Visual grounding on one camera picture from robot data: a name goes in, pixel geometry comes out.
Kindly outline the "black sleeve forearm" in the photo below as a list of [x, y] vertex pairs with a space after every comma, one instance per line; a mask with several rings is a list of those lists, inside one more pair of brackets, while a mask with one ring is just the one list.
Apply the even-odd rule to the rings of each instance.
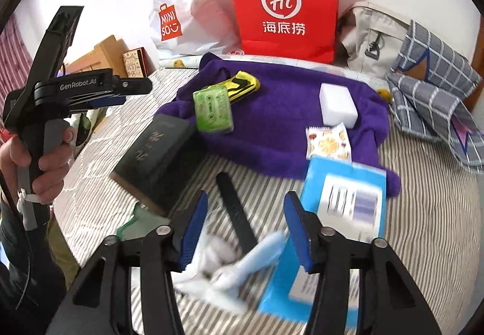
[[45, 334], [67, 293], [54, 260], [47, 226], [26, 232], [2, 203], [1, 242], [9, 266], [1, 266], [1, 333]]

